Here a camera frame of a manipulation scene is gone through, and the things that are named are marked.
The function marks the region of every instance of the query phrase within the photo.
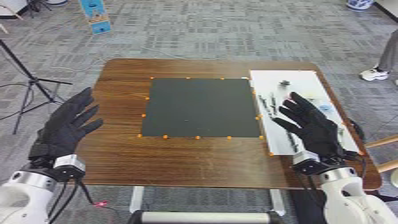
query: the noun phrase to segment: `black square pad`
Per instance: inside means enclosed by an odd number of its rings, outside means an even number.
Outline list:
[[[258,137],[250,80],[155,79],[143,136]]]

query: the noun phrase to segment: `white sheet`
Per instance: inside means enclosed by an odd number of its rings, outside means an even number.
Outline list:
[[[264,102],[260,100],[260,95],[267,100],[267,105],[271,108],[273,105],[273,95],[276,98],[276,106],[280,107],[283,105],[285,99],[289,99],[290,92],[298,92],[303,97],[306,97],[312,100],[312,103],[321,108],[321,106],[331,108],[330,110],[322,110],[328,118],[335,121],[335,123],[340,126],[340,129],[344,134],[340,134],[340,142],[342,146],[347,150],[360,152],[358,144],[353,138],[353,134],[349,132],[349,129],[344,125],[344,119],[338,113],[338,109],[335,107],[328,91],[324,89],[317,73],[315,71],[273,71],[273,70],[253,70],[251,71],[251,85],[255,87],[257,91],[257,100],[258,100],[258,106],[260,106],[260,112],[264,115],[264,127],[266,127],[266,134],[267,134],[267,141],[269,141],[269,148],[274,155],[294,155],[296,150],[292,147],[292,141],[289,139],[289,133],[282,126],[276,124],[276,122],[271,119]],[[290,81],[290,85],[287,88],[282,87],[282,82]],[[294,121],[290,118],[282,114],[278,111],[278,117],[287,119],[292,123]],[[294,141],[298,144],[299,151],[305,150],[303,141],[299,137],[294,135]]]

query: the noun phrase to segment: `floor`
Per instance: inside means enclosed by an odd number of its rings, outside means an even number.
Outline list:
[[[91,35],[77,1],[35,19],[4,20],[11,34],[0,33],[22,61],[42,78],[74,82],[61,95],[95,86],[109,59],[180,58],[312,61],[322,68],[351,118],[365,128],[369,140],[397,134],[398,87],[393,80],[365,82],[358,73],[379,60],[397,23],[372,7],[360,13],[344,0],[106,0],[113,32]],[[0,60],[0,85],[26,83],[8,60]],[[20,107],[26,88],[0,88],[0,117]],[[36,91],[36,105],[43,100]],[[24,117],[19,135],[15,118],[0,121],[0,181],[27,162],[36,131],[49,113],[45,107]],[[370,150],[376,163],[398,159],[398,145]],[[397,188],[385,174],[386,195]],[[131,187],[91,187],[99,200],[118,209],[99,211],[75,199],[59,223],[127,223]],[[390,206],[398,214],[398,202]],[[147,208],[170,211],[258,211],[271,208],[269,191],[152,188]],[[298,223],[290,208],[287,223]]]

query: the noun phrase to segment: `metal frame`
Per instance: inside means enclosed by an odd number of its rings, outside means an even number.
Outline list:
[[[269,213],[218,213],[218,212],[147,212],[141,210],[145,200],[143,186],[134,187],[131,212],[131,224],[271,224],[283,223],[282,216],[287,214],[282,190],[271,190],[274,210]]]

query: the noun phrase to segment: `white shoe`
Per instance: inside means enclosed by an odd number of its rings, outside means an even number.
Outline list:
[[[367,81],[386,80],[390,78],[390,72],[379,72],[377,69],[374,68],[363,71],[360,76]]]

